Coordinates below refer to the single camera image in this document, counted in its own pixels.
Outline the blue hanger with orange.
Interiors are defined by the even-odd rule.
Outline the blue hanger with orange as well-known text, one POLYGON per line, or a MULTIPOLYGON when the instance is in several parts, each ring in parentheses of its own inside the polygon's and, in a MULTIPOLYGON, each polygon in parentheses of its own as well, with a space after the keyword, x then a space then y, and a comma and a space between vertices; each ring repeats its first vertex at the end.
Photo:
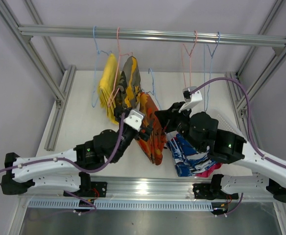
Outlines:
POLYGON ((152 68, 148 69, 148 74, 150 74, 151 78, 152 78, 152 90, 151 91, 144 91, 143 90, 143 92, 145 94, 150 95, 152 100, 156 102, 156 107, 160 110, 161 109, 161 105, 160 105, 160 102, 158 101, 158 98, 157 98, 157 95, 156 95, 155 76, 154 76, 154 72, 153 72, 152 68))

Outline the orange camouflage trousers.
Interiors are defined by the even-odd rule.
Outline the orange camouflage trousers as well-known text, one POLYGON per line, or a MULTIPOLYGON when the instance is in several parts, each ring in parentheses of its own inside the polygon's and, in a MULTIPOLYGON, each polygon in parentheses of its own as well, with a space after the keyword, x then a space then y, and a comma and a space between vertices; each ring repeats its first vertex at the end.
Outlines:
POLYGON ((140 139, 137 143, 151 163, 155 165, 160 165, 162 163, 162 151, 166 143, 166 135, 155 115, 155 112, 158 110, 159 109, 151 96, 147 93, 141 92, 139 111, 145 115, 143 119, 143 127, 150 126, 152 131, 147 141, 140 139))

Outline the blue white patterned trousers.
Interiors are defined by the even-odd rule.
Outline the blue white patterned trousers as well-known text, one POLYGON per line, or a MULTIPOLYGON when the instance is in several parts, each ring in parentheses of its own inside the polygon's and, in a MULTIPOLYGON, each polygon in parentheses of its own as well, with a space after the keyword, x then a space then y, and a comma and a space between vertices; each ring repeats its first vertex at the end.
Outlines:
POLYGON ((178 177, 197 177, 197 173, 217 163, 208 157, 207 152, 198 152, 180 134, 167 134, 167 148, 172 153, 178 177))

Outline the white plastic basket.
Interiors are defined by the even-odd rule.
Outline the white plastic basket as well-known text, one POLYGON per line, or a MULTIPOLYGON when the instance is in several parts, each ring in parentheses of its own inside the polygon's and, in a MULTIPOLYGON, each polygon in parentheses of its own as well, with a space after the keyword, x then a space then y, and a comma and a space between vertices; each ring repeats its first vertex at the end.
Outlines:
POLYGON ((218 120, 218 128, 224 131, 235 133, 241 137, 244 137, 243 133, 237 128, 237 126, 218 108, 209 108, 207 114, 214 119, 218 120))

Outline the pink trousers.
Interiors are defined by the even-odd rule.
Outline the pink trousers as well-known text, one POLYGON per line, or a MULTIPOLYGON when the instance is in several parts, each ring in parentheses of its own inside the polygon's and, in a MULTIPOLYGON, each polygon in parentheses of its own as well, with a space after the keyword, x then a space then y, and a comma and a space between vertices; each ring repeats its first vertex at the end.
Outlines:
POLYGON ((215 170, 220 169, 222 163, 215 163, 213 166, 209 167, 207 170, 201 173, 197 173, 197 177, 208 178, 215 170))

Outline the pink wire hanger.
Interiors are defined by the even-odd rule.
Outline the pink wire hanger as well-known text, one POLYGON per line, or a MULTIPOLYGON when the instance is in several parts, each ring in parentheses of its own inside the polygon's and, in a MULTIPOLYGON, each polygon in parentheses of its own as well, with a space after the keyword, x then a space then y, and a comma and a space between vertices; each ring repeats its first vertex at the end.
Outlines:
POLYGON ((194 40, 193 40, 193 45, 190 49, 190 51, 188 51, 188 48, 186 46, 185 43, 182 43, 181 45, 181 62, 182 62, 182 68, 185 68, 185 63, 184 63, 184 52, 187 54, 187 56, 189 57, 189 85, 191 86, 192 81, 191 81, 191 58, 192 58, 192 53, 194 51, 194 48, 197 44, 197 38, 198 38, 198 33, 195 30, 194 31, 194 40))

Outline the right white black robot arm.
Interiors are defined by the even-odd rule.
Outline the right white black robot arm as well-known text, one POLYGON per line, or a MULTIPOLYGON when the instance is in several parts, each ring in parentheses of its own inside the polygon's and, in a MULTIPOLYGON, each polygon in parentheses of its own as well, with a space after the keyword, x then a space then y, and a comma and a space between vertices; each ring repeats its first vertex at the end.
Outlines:
POLYGON ((222 164, 234 164, 251 169, 257 175, 212 177, 211 196, 261 192, 271 194, 286 203, 286 160, 262 152, 246 138, 218 128, 218 120, 206 112, 191 114, 181 110, 183 103, 174 103, 169 109, 156 111, 166 133, 178 132, 195 150, 207 152, 208 158, 222 164))

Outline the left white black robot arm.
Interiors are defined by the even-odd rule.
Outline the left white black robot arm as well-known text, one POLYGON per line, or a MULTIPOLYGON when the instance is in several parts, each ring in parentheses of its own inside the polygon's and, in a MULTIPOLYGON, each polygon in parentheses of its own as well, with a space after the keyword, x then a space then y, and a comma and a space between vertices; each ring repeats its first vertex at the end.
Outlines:
POLYGON ((21 158, 16 153, 5 156, 5 174, 0 187, 5 195, 20 195, 30 188, 59 189, 64 195, 89 196, 90 174, 117 163, 132 140, 149 140, 153 130, 145 126, 145 115, 133 108, 115 108, 119 129, 106 129, 92 140, 67 151, 33 158, 21 158))

